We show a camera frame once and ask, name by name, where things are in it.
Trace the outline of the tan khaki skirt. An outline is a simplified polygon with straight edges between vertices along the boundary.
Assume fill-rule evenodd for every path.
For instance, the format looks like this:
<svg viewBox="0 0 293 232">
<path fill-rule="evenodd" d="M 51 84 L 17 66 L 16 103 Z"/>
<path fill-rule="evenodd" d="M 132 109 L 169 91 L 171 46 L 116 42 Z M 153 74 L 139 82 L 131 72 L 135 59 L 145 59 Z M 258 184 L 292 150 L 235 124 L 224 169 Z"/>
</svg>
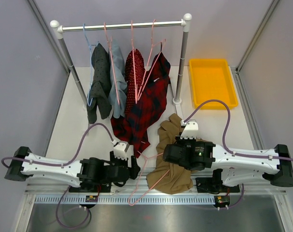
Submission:
<svg viewBox="0 0 293 232">
<path fill-rule="evenodd" d="M 177 114 L 171 114 L 168 120 L 160 124 L 157 133 L 159 143 L 156 146 L 158 156 L 155 169 L 147 174 L 149 188 L 165 194 L 177 194 L 190 190 L 193 187 L 191 172 L 183 167 L 163 161 L 163 152 L 167 145 L 176 142 L 176 136 L 181 133 L 181 118 Z"/>
</svg>

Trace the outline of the red black plaid skirt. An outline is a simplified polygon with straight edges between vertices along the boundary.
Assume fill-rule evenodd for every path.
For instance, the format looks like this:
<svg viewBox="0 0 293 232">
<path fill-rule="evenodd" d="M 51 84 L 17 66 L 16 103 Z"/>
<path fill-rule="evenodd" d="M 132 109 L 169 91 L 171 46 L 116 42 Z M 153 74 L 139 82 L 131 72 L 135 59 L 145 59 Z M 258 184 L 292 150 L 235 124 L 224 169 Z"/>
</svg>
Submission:
<svg viewBox="0 0 293 232">
<path fill-rule="evenodd" d="M 111 118 L 114 135 L 134 147 L 134 156 L 150 145 L 147 129 L 163 114 L 167 105 L 167 89 L 170 82 L 170 63 L 163 54 L 156 55 L 154 68 L 141 99 L 125 117 Z"/>
</svg>

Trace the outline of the light grey-blue skirt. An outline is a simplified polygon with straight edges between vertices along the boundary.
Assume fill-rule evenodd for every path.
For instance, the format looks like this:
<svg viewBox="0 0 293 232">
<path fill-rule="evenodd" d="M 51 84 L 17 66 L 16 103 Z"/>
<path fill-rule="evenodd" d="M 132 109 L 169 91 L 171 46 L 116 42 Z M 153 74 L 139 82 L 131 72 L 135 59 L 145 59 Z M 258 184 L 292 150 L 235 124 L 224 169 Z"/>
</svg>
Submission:
<svg viewBox="0 0 293 232">
<path fill-rule="evenodd" d="M 115 86 L 112 74 L 112 65 L 110 68 L 110 80 L 111 80 L 111 90 L 108 96 L 109 102 L 113 107 L 113 117 L 120 118 L 125 116 L 126 107 L 126 94 L 127 94 L 127 83 L 125 80 L 125 61 L 121 51 L 121 48 L 116 40 L 112 41 L 112 55 L 114 61 L 115 76 L 118 88 L 118 94 L 120 99 L 120 105 L 117 103 Z"/>
</svg>

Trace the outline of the red polka dot skirt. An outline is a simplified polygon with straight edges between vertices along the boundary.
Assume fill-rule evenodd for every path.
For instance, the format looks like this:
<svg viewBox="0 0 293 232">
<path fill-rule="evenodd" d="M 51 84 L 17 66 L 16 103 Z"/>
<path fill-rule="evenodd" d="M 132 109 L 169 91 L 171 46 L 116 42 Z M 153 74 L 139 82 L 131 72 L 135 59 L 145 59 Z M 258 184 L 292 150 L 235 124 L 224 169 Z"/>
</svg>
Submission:
<svg viewBox="0 0 293 232">
<path fill-rule="evenodd" d="M 127 83 L 125 115 L 130 112 L 136 103 L 136 94 L 138 94 L 139 88 L 141 87 L 144 72 L 145 68 L 142 54 L 138 49 L 134 49 L 134 51 L 128 54 L 125 63 L 125 80 Z"/>
</svg>

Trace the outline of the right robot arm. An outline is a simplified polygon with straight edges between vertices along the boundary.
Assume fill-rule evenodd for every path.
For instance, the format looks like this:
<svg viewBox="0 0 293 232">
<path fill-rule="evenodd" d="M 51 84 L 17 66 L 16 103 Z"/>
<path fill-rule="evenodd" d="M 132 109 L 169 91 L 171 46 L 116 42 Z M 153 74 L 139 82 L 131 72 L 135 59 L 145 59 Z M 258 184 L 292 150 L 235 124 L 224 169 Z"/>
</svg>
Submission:
<svg viewBox="0 0 293 232">
<path fill-rule="evenodd" d="M 163 160 L 189 171 L 212 170 L 212 177 L 196 178 L 199 193 L 237 193 L 242 184 L 267 181 L 281 188 L 293 187 L 293 168 L 286 145 L 267 150 L 236 149 L 229 152 L 222 145 L 177 137 L 167 145 Z"/>
</svg>

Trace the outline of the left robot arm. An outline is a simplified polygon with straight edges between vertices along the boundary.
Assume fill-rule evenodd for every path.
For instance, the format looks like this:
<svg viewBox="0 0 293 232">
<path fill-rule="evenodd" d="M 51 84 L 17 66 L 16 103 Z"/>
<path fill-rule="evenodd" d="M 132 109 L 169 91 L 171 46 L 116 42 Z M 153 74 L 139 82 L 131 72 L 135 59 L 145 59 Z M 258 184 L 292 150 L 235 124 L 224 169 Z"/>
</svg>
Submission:
<svg viewBox="0 0 293 232">
<path fill-rule="evenodd" d="M 24 182 L 27 178 L 46 178 L 69 185 L 81 192 L 91 192 L 114 183 L 118 187 L 127 180 L 136 179 L 140 172 L 137 159 L 119 159 L 110 152 L 109 160 L 88 158 L 69 163 L 66 160 L 50 159 L 35 155 L 29 147 L 19 147 L 13 157 L 3 158 L 2 164 L 10 160 L 5 179 Z"/>
</svg>

